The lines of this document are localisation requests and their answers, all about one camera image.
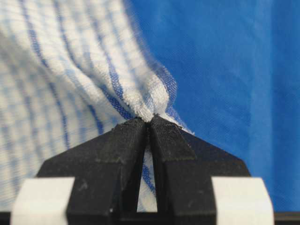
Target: checkered cloth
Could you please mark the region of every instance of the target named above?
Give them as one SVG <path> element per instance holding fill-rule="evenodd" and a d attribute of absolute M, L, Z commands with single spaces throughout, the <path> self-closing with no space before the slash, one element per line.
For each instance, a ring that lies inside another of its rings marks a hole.
<path fill-rule="evenodd" d="M 0 0 L 0 210 L 43 161 L 135 116 L 185 127 L 128 2 Z M 138 210 L 156 210 L 145 153 Z"/>

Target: black plastic part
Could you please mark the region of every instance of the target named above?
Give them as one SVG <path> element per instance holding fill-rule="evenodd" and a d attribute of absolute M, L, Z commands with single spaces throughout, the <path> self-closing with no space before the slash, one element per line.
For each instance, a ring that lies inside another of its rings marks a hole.
<path fill-rule="evenodd" d="M 141 119 L 127 121 L 46 160 L 37 177 L 75 177 L 69 224 L 110 224 L 112 215 L 136 212 L 145 138 Z"/>
<path fill-rule="evenodd" d="M 146 145 L 153 153 L 157 213 L 137 213 Z M 212 176 L 250 176 L 242 160 L 159 116 L 135 118 L 46 160 L 37 177 L 74 176 L 69 225 L 215 225 Z M 274 213 L 276 225 L 299 225 L 300 212 Z M 9 212 L 0 212 L 8 225 Z"/>
<path fill-rule="evenodd" d="M 158 131 L 157 124 L 165 131 Z M 167 137 L 177 132 L 181 138 Z M 250 176 L 244 162 L 159 116 L 151 121 L 150 138 L 158 212 L 171 214 L 178 225 L 215 224 L 217 210 L 211 177 Z M 161 144 L 161 140 L 172 144 Z M 195 157 L 164 160 L 164 153 L 172 152 L 175 146 L 190 148 Z"/>

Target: blue background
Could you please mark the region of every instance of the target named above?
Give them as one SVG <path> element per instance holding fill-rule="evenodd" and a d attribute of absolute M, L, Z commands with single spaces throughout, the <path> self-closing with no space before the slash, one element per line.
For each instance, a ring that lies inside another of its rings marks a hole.
<path fill-rule="evenodd" d="M 132 3 L 188 128 L 263 177 L 276 211 L 300 211 L 300 1 Z"/>

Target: white label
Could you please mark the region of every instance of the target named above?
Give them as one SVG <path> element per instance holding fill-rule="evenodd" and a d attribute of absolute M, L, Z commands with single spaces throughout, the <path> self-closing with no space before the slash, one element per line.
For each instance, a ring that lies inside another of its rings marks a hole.
<path fill-rule="evenodd" d="M 33 178 L 22 185 L 11 225 L 68 225 L 65 215 L 74 177 Z"/>
<path fill-rule="evenodd" d="M 273 207 L 261 178 L 212 177 L 217 225 L 273 225 Z"/>

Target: crumpled fabric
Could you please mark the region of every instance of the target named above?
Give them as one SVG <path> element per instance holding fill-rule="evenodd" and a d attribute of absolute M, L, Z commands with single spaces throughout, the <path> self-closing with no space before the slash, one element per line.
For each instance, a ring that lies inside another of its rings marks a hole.
<path fill-rule="evenodd" d="M 186 125 L 262 177 L 275 211 L 300 211 L 300 1 L 132 3 Z"/>
<path fill-rule="evenodd" d="M 135 116 L 185 127 L 121 0 L 0 0 L 0 210 L 43 161 Z M 156 210 L 146 151 L 138 210 Z"/>

